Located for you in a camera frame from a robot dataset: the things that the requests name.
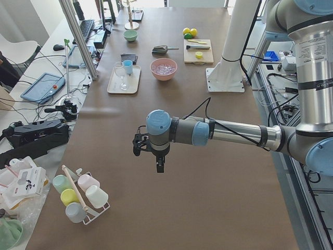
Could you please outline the metal ice scoop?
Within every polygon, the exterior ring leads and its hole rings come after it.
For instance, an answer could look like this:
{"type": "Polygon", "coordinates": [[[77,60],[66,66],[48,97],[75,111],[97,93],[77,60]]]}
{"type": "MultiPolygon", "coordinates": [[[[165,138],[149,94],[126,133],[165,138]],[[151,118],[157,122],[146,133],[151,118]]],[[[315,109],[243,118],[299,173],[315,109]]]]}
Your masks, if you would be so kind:
{"type": "Polygon", "coordinates": [[[167,45],[159,45],[159,46],[153,47],[152,53],[164,55],[168,51],[171,51],[171,50],[179,50],[179,48],[178,47],[169,47],[167,45]]]}

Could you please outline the white cup in rack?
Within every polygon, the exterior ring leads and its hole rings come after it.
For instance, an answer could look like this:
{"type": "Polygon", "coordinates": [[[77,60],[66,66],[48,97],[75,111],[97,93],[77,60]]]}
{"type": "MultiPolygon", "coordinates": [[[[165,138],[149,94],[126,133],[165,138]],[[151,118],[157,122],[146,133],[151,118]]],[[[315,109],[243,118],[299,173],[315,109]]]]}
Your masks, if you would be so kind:
{"type": "Polygon", "coordinates": [[[96,185],[90,186],[85,191],[85,196],[88,198],[94,208],[102,208],[108,201],[108,194],[96,185]]]}

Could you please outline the pink cup in rack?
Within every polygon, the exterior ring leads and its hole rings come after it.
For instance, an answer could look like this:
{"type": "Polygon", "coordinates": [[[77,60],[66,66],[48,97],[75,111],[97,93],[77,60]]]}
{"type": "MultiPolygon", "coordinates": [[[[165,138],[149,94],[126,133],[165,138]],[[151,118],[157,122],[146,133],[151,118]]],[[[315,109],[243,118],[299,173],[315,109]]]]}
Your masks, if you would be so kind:
{"type": "Polygon", "coordinates": [[[78,185],[84,192],[86,192],[86,190],[92,185],[100,187],[100,182],[89,174],[83,174],[78,179],[78,185]]]}

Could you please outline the white cup rack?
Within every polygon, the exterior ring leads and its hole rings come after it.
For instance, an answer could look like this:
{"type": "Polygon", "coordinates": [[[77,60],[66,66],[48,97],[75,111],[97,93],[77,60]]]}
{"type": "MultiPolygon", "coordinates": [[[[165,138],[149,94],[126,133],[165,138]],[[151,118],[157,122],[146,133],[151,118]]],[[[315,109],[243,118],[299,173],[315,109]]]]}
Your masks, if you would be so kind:
{"type": "Polygon", "coordinates": [[[75,182],[74,178],[71,175],[72,171],[67,166],[62,165],[61,169],[64,172],[65,176],[70,181],[72,189],[75,191],[75,193],[76,193],[76,195],[77,195],[77,197],[80,201],[79,203],[82,205],[83,209],[87,213],[85,219],[80,223],[82,223],[86,226],[86,225],[92,223],[94,220],[96,220],[102,214],[104,214],[108,209],[110,209],[111,204],[109,203],[109,201],[107,201],[107,203],[104,204],[104,206],[102,208],[94,208],[93,205],[88,200],[88,198],[85,196],[85,192],[82,193],[81,192],[82,189],[78,186],[78,179],[81,175],[76,174],[77,179],[76,179],[76,182],[75,182]]]}

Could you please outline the yellow cup in rack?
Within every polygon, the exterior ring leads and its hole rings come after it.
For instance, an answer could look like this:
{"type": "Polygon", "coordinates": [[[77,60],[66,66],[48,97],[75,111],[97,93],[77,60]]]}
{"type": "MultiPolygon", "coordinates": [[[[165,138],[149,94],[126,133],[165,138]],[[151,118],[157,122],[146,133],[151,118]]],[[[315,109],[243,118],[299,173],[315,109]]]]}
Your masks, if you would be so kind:
{"type": "Polygon", "coordinates": [[[65,189],[60,194],[60,199],[65,206],[71,203],[79,203],[79,199],[73,189],[65,189]]]}

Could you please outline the clear wine glass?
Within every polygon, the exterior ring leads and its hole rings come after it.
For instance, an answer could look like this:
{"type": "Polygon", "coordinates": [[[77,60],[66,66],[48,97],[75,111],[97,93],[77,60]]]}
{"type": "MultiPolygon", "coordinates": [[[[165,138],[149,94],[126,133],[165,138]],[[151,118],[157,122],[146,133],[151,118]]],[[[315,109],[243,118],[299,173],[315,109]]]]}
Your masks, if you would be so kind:
{"type": "Polygon", "coordinates": [[[128,90],[129,85],[125,80],[126,72],[125,72],[125,69],[123,66],[123,62],[121,62],[121,61],[116,62],[115,66],[114,66],[114,72],[121,79],[120,89],[123,91],[128,90]]]}

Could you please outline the grey folded cloth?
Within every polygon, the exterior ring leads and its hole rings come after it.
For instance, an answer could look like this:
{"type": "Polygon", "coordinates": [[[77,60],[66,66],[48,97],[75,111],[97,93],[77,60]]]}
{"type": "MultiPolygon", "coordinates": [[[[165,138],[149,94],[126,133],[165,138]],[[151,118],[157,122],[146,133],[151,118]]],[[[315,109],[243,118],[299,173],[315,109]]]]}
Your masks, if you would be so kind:
{"type": "Polygon", "coordinates": [[[135,65],[137,63],[138,56],[136,54],[121,54],[121,61],[130,60],[135,65]]]}

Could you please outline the steel muddler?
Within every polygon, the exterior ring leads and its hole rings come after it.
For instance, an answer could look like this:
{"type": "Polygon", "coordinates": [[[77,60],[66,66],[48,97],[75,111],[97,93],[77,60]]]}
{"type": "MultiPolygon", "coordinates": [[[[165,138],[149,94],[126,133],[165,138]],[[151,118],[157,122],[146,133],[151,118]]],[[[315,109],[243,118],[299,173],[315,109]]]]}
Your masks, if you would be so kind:
{"type": "Polygon", "coordinates": [[[210,46],[186,45],[187,50],[209,50],[210,46]]]}

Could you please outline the yellow plastic knife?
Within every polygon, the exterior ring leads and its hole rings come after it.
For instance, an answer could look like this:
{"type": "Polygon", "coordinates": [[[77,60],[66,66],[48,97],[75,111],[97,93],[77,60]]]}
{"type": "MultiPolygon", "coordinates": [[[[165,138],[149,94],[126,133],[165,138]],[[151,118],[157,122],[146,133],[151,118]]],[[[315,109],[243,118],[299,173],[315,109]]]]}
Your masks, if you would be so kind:
{"type": "Polygon", "coordinates": [[[192,43],[198,43],[198,44],[207,44],[207,42],[199,41],[199,40],[193,40],[193,39],[188,39],[187,41],[192,42],[192,43]]]}

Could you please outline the green lime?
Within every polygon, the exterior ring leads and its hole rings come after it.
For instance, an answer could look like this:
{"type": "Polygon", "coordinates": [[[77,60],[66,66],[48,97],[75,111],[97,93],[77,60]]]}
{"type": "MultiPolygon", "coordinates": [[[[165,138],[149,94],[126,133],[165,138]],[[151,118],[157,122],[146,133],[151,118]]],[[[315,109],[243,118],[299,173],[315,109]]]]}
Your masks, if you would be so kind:
{"type": "Polygon", "coordinates": [[[188,40],[188,39],[192,39],[193,36],[190,33],[186,33],[184,34],[184,39],[188,40]]]}

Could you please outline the yellow lemon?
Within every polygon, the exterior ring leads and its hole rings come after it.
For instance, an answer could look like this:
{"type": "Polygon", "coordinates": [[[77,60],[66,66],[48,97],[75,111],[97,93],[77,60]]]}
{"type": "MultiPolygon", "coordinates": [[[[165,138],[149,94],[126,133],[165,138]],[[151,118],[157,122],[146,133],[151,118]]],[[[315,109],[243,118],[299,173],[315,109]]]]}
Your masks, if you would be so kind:
{"type": "Polygon", "coordinates": [[[190,28],[185,27],[185,28],[183,29],[183,34],[184,34],[184,35],[185,35],[185,34],[190,34],[190,28]]]}
{"type": "Polygon", "coordinates": [[[197,31],[197,29],[192,28],[192,29],[190,29],[189,33],[191,34],[192,37],[195,37],[198,34],[198,31],[197,31]]]}

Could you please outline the blue teach pendant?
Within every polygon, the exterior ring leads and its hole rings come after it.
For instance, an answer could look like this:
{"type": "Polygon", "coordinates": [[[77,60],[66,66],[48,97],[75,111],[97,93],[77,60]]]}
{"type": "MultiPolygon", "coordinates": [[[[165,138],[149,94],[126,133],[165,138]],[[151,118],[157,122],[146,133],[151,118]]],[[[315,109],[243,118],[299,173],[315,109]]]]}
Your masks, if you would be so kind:
{"type": "MultiPolygon", "coordinates": [[[[94,46],[87,46],[89,54],[92,56],[93,52],[95,51],[94,46]]],[[[79,47],[77,45],[74,45],[68,54],[68,62],[69,62],[69,68],[80,68],[85,67],[85,62],[83,60],[83,57],[81,56],[81,52],[79,50],[79,47]]],[[[63,61],[62,66],[66,68],[67,61],[66,59],[63,61]]]]}
{"type": "Polygon", "coordinates": [[[64,85],[64,77],[44,73],[20,97],[27,101],[43,104],[60,91],[64,85]]]}

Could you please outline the wooden glass stand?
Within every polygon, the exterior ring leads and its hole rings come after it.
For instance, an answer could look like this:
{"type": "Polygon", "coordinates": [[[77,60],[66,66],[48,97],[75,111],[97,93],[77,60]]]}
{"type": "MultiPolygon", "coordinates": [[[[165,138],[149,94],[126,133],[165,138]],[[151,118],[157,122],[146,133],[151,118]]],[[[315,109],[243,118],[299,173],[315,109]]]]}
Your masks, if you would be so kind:
{"type": "Polygon", "coordinates": [[[139,23],[132,20],[132,11],[130,7],[129,0],[122,1],[122,4],[125,8],[127,8],[129,21],[124,25],[124,28],[126,30],[138,30],[139,29],[139,23]]]}

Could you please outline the computer mouse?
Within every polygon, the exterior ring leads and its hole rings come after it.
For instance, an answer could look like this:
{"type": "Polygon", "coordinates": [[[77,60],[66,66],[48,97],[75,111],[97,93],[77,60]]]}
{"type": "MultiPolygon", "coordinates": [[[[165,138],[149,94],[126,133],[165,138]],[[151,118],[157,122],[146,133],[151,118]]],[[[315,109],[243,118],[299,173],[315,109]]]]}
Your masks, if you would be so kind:
{"type": "Polygon", "coordinates": [[[56,51],[61,51],[61,50],[64,50],[64,46],[63,45],[60,45],[60,44],[55,44],[53,46],[53,50],[56,52],[56,51]]]}

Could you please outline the aluminium frame post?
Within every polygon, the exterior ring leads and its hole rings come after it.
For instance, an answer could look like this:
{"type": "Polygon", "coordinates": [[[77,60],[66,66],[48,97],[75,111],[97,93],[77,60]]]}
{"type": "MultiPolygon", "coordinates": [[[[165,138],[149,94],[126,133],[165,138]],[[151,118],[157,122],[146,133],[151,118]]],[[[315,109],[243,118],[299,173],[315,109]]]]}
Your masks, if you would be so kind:
{"type": "Polygon", "coordinates": [[[84,63],[86,65],[87,70],[90,73],[90,76],[92,80],[98,79],[98,72],[93,64],[93,61],[91,59],[91,55],[88,52],[85,40],[83,38],[82,32],[80,30],[78,21],[76,19],[76,16],[74,14],[72,1],[70,0],[59,0],[59,4],[62,8],[62,11],[65,15],[65,18],[67,20],[67,23],[69,25],[69,28],[72,32],[72,35],[76,41],[77,46],[79,47],[81,56],[84,60],[84,63]]]}

